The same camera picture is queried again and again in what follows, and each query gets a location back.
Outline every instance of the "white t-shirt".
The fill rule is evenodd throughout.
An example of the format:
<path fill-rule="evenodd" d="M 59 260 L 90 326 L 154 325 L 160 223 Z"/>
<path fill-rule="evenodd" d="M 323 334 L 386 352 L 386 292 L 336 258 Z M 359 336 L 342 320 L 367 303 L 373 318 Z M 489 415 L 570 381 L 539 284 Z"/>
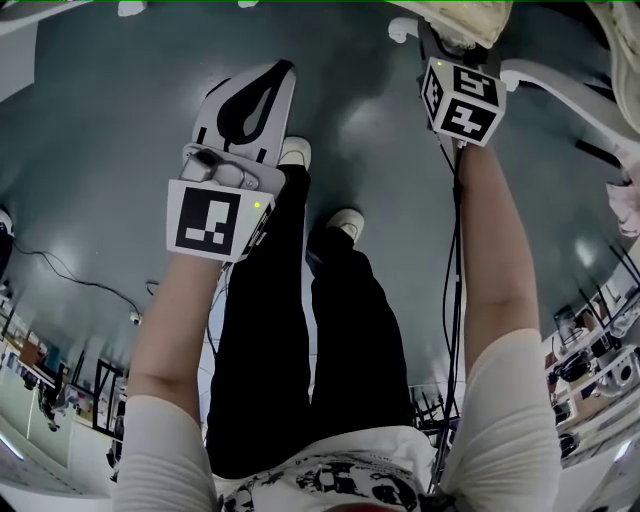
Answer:
<path fill-rule="evenodd" d="M 272 470 L 216 478 L 216 488 L 196 422 L 168 402 L 136 396 L 127 403 L 114 510 L 319 512 L 369 503 L 423 512 L 550 511 L 561 466 L 543 359 L 540 333 L 520 330 L 475 363 L 441 481 L 454 505 L 426 495 L 433 448 L 406 426 L 324 439 Z"/>

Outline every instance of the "forearm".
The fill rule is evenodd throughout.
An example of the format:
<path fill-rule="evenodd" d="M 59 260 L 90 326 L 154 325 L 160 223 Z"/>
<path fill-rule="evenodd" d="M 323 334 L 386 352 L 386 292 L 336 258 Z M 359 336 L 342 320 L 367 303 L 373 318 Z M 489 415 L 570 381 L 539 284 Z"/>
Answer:
<path fill-rule="evenodd" d="M 197 373 L 221 263 L 176 254 L 140 325 L 129 395 L 158 396 L 198 416 Z"/>
<path fill-rule="evenodd" d="M 467 146 L 460 180 L 469 370 L 500 336 L 537 329 L 538 309 L 529 243 L 494 152 Z"/>

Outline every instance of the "white wall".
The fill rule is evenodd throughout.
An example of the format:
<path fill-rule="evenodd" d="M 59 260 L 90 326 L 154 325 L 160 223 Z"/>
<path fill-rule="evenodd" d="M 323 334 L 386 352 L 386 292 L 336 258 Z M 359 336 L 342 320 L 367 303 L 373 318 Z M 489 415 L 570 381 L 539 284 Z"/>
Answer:
<path fill-rule="evenodd" d="M 67 465 L 73 482 L 91 494 L 111 496 L 116 484 L 109 480 L 113 475 L 106 457 L 110 447 L 110 438 L 74 422 Z"/>
<path fill-rule="evenodd" d="M 553 512 L 578 512 L 601 485 L 613 466 L 618 446 L 564 469 Z"/>
<path fill-rule="evenodd" d="M 60 429 L 51 432 L 38 406 L 37 391 L 26 389 L 22 378 L 11 368 L 4 366 L 0 370 L 0 416 L 62 466 L 67 465 L 71 436 L 72 411 L 69 411 L 66 416 L 56 414 Z"/>
<path fill-rule="evenodd" d="M 111 512 L 111 499 L 32 492 L 0 483 L 0 494 L 16 512 Z"/>

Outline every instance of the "pink cloth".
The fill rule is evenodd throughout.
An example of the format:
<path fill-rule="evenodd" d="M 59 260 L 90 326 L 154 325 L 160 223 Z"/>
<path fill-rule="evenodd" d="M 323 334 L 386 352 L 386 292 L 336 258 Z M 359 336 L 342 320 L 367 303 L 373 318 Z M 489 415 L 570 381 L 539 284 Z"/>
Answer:
<path fill-rule="evenodd" d="M 628 169 L 631 182 L 627 185 L 607 183 L 609 206 L 618 216 L 618 227 L 624 236 L 640 235 L 640 166 Z"/>

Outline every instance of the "shoe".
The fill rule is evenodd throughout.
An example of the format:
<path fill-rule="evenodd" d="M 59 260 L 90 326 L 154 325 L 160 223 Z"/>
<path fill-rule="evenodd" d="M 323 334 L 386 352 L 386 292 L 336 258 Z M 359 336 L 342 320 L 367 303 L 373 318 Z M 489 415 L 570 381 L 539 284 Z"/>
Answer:
<path fill-rule="evenodd" d="M 353 239 L 355 244 L 364 229 L 364 217 L 356 210 L 345 208 L 329 219 L 327 227 L 341 229 Z"/>
<path fill-rule="evenodd" d="M 304 165 L 308 171 L 311 165 L 311 144 L 302 137 L 287 137 L 282 143 L 278 165 Z"/>

